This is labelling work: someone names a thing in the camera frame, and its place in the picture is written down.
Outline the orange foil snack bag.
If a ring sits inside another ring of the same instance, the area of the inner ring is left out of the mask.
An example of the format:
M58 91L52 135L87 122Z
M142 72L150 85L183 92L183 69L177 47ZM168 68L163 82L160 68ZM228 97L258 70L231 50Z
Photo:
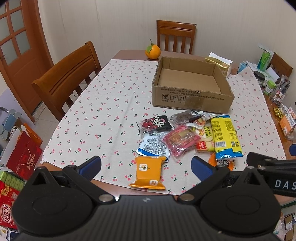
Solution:
M216 155L213 153L210 158L208 159L208 163L211 166L218 166L218 165L223 165L226 166L228 169L231 171L234 170L234 161L233 160L216 160Z

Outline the yellow rice cracker pack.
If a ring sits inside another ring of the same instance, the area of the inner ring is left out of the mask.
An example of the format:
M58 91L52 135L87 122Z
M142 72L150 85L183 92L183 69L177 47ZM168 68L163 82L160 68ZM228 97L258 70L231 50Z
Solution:
M213 131L210 123L205 123L202 129L197 128L195 132L200 137L200 140L196 144L197 151L215 151Z

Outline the yellow blue snack bag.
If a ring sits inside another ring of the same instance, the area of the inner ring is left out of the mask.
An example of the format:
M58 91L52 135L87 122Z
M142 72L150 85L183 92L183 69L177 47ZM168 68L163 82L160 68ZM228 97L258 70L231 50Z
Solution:
M211 119L216 160L243 157L242 148L229 115Z

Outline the pink snack packet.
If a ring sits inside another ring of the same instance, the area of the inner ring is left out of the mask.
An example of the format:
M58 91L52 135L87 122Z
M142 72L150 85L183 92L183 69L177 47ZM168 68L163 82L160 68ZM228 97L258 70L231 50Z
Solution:
M162 138L162 142L175 158L182 156L184 152L194 147L199 140L201 140L201 137L186 125L176 127Z

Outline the orange snack packet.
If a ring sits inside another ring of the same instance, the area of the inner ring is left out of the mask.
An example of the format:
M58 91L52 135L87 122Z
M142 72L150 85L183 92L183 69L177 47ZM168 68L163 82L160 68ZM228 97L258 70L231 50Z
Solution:
M161 182L162 164L165 160L166 157L136 157L136 178L129 186L133 188L165 190L166 188Z

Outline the dark jerky clear packet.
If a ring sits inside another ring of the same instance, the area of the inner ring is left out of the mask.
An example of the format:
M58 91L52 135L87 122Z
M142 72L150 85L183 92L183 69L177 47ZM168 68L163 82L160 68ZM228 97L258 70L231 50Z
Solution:
M201 115L195 111L187 110L181 113L173 114L169 119L176 125L182 125L186 123L191 123L199 119Z

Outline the white blue snack packet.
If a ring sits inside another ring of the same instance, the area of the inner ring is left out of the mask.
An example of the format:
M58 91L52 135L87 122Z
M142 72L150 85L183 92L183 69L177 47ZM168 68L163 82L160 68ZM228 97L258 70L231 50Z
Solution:
M166 157L165 163L167 163L171 153L167 145L162 141L166 134L166 132L151 132L145 134L136 153L147 157Z

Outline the black red beef snack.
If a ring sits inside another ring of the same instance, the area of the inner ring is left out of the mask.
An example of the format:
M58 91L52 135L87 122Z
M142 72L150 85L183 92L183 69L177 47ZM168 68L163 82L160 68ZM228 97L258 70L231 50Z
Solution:
M137 122L138 133L143 137L146 133L171 131L175 127L169 122L166 115L158 115L152 118L146 118Z

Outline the orange label plastic container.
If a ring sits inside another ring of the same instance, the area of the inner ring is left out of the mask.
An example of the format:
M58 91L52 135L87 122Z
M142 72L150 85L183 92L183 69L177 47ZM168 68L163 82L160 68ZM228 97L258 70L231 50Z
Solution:
M295 140L295 103L292 104L280 120L280 127L287 140Z

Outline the left wooden chair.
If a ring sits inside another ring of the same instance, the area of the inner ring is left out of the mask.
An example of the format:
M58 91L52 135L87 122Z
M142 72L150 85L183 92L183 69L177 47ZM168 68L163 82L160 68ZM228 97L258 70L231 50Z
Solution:
M53 116L61 121L65 115L63 105L70 108L74 104L70 95L74 91L80 95L82 81L89 85L90 74L98 74L101 70L94 45L88 41L33 81L32 87Z

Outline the wooden chair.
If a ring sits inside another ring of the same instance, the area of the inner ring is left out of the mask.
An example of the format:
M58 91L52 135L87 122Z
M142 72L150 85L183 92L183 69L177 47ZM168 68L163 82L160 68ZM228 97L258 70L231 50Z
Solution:
M94 45L88 41L33 81L32 87L53 116L61 121L65 115L63 105L70 108L74 104L70 95L74 91L80 95L82 81L89 85L90 74L98 74L101 70Z
M189 40L188 54L192 54L197 24L157 20L157 46L161 47L161 36L165 37L165 51L169 51L169 40L173 37L172 52L177 53L178 39L181 40L180 53L185 54L186 42Z
M286 77L290 77L293 70L292 66L286 63L276 52L273 53L268 67L273 69L278 76L285 75Z

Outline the right wooden chair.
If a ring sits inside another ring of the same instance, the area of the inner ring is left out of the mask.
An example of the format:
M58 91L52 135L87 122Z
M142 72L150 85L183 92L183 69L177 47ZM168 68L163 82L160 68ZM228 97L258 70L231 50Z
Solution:
M278 76L285 75L286 77L290 77L293 70L292 66L286 63L276 52L273 53L268 67L273 69Z

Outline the green white carton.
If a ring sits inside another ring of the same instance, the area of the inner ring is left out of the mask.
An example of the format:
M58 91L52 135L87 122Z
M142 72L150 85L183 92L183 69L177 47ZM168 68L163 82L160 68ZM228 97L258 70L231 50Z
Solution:
M273 58L274 51L271 51L262 44L258 44L258 48L262 50L262 54L259 58L259 62L257 63L257 69L265 71Z

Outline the orange fruit with leaf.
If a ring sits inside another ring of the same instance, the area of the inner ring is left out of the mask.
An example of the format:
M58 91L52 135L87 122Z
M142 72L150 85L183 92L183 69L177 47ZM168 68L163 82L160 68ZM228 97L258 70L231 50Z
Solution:
M159 48L158 45L155 45L151 40L151 44L147 46L145 50L145 54L149 59L158 59L161 55L161 49Z

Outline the wooden door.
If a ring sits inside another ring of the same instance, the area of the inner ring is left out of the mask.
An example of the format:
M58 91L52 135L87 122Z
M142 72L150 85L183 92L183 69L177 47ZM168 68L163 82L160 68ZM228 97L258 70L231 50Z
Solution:
M5 1L1 6L1 74L31 121L42 102L32 82L52 66L38 2Z

